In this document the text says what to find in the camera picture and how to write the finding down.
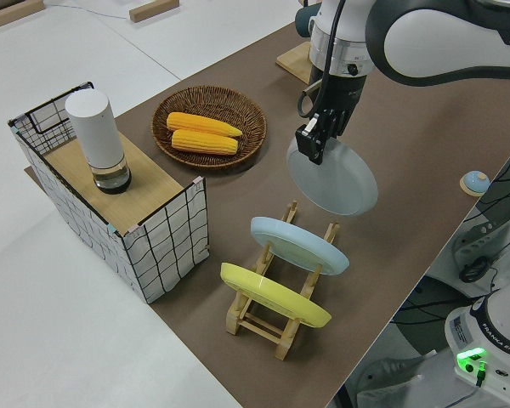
plate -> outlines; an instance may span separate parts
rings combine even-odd
[[[306,297],[232,263],[221,263],[221,279],[257,303],[310,327],[323,327],[331,315]]]
[[[293,138],[287,166],[304,195],[330,213],[352,217],[376,205],[377,184],[371,169],[353,149],[334,138],[327,140],[319,166],[298,151]]]
[[[238,152],[233,156],[206,155],[176,150],[172,131],[167,128],[168,114],[184,112],[217,119],[239,128]],[[173,159],[198,168],[228,168],[245,162],[261,147],[266,137],[266,118],[261,109],[245,95],[233,89],[209,85],[186,88],[164,99],[153,115],[151,130],[156,144]]]
[[[288,263],[309,271],[322,265],[322,275],[340,275],[348,266],[348,258],[331,243],[306,229],[279,219],[255,217],[252,236],[264,247]]]

storage box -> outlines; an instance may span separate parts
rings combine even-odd
[[[151,303],[209,256],[205,179],[182,188],[122,137],[133,181],[120,195],[100,192],[65,112],[69,94],[92,87],[84,83],[8,124],[63,219]]]

green led light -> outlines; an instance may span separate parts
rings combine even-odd
[[[457,354],[457,364],[465,371],[470,360],[477,360],[485,354],[485,348],[477,347]]]

corn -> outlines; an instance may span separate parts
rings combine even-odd
[[[210,119],[209,117],[191,115],[183,112],[171,112],[167,118],[168,129],[189,129],[197,132],[214,133],[220,136],[237,138],[241,136],[241,130],[230,126],[228,123]]]
[[[238,151],[238,140],[213,133],[178,129],[172,135],[172,147],[195,153],[232,156]]]

grid patterned box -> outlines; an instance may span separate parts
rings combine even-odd
[[[91,82],[9,121],[41,186],[76,234],[147,303],[170,291],[209,256],[206,181],[195,179],[121,235],[46,160],[51,150],[76,137],[65,100]]]

